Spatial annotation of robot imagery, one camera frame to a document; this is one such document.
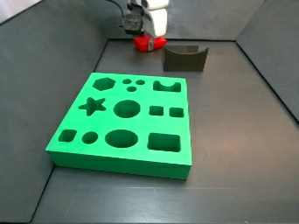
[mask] metal floor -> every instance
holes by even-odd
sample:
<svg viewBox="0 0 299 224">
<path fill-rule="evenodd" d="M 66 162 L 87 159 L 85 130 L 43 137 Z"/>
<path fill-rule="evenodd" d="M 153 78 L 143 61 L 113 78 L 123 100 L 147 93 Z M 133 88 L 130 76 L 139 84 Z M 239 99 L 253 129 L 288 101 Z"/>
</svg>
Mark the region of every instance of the metal floor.
<svg viewBox="0 0 299 224">
<path fill-rule="evenodd" d="M 55 167 L 34 223 L 299 221 L 299 127 L 235 42 L 210 48 L 203 73 L 165 73 L 162 50 L 110 40 L 97 71 L 189 81 L 187 181 Z"/>
</svg>

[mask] black object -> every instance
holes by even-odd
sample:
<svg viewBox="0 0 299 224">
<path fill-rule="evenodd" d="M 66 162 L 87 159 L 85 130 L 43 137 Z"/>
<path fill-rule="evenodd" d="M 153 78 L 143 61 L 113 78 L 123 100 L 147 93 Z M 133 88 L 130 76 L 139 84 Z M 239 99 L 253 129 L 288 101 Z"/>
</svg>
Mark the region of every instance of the black object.
<svg viewBox="0 0 299 224">
<path fill-rule="evenodd" d="M 143 32 L 143 7 L 135 4 L 129 4 L 127 8 L 131 10 L 125 19 L 125 30 L 127 34 L 141 35 Z"/>
<path fill-rule="evenodd" d="M 199 51 L 197 45 L 169 45 L 163 49 L 166 72 L 202 72 L 210 48 Z"/>
</svg>

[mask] green foam block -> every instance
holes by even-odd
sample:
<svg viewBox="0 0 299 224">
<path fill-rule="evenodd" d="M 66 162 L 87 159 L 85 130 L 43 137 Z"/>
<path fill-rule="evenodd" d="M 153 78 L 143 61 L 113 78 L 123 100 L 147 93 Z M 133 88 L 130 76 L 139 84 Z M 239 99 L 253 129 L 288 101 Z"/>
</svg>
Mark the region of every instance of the green foam block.
<svg viewBox="0 0 299 224">
<path fill-rule="evenodd" d="M 46 150 L 59 166 L 187 179 L 186 79 L 94 73 Z"/>
</svg>

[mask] dark gray block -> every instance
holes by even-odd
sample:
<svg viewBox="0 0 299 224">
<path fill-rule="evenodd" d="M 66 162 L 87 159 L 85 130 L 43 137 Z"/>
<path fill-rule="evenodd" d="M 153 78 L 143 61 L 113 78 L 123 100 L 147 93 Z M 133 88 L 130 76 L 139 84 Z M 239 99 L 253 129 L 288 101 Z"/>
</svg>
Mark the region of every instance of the dark gray block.
<svg viewBox="0 0 299 224">
<path fill-rule="evenodd" d="M 163 48 L 163 70 L 166 72 L 202 72 L 210 48 L 197 45 L 167 45 Z"/>
</svg>

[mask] rectangular hole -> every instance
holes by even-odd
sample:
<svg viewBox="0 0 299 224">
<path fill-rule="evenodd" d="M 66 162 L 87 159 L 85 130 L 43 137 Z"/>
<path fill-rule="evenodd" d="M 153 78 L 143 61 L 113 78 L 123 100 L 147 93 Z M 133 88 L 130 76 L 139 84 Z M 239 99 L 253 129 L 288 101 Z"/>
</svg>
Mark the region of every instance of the rectangular hole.
<svg viewBox="0 0 299 224">
<path fill-rule="evenodd" d="M 78 134 L 78 131 L 75 129 L 66 129 L 61 133 L 59 141 L 65 143 L 70 143 L 74 140 L 77 134 Z"/>
<path fill-rule="evenodd" d="M 182 150 L 181 136 L 151 133 L 149 136 L 147 148 L 153 151 L 179 152 Z"/>
</svg>

